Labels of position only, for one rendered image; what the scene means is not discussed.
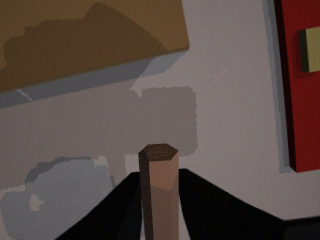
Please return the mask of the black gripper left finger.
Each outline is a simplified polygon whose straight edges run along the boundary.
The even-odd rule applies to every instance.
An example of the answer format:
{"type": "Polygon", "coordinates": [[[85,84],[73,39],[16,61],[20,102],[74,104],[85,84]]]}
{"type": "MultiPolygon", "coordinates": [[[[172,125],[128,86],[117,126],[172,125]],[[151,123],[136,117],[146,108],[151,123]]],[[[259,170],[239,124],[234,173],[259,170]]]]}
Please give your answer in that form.
{"type": "Polygon", "coordinates": [[[55,240],[140,240],[140,173],[130,173],[78,223],[55,240]]]}

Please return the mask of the brown rectangular panel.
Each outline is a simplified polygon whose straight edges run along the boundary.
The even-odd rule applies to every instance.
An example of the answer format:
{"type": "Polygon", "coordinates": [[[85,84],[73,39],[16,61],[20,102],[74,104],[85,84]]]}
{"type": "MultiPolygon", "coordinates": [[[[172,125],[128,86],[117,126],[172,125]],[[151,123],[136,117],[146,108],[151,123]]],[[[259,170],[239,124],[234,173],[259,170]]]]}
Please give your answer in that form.
{"type": "Polygon", "coordinates": [[[0,94],[189,48],[182,0],[0,0],[0,94]]]}

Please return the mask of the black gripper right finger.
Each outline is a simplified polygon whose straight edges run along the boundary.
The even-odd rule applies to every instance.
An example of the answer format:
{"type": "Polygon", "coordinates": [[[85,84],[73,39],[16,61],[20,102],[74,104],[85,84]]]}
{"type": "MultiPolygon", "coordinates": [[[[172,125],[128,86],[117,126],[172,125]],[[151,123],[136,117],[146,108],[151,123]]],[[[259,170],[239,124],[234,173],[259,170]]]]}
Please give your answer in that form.
{"type": "Polygon", "coordinates": [[[179,196],[190,240],[320,240],[320,215],[282,220],[188,169],[179,196]]]}

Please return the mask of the brown-handled awl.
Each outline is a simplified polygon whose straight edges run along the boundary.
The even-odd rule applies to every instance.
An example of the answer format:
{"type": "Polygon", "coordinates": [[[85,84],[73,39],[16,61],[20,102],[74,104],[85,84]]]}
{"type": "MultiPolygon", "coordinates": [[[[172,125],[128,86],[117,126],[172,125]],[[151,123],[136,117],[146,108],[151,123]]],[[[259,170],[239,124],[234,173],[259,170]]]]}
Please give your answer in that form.
{"type": "Polygon", "coordinates": [[[179,151],[150,144],[138,159],[145,240],[179,240],[179,151]]]}

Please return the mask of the dark red flat bar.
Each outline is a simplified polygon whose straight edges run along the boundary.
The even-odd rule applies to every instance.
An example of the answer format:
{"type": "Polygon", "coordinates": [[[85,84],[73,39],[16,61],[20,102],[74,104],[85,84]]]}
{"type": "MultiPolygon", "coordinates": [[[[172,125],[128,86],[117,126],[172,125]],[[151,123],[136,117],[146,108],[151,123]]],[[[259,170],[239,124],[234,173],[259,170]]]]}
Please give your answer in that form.
{"type": "Polygon", "coordinates": [[[274,0],[290,167],[320,169],[320,0],[274,0]]]}

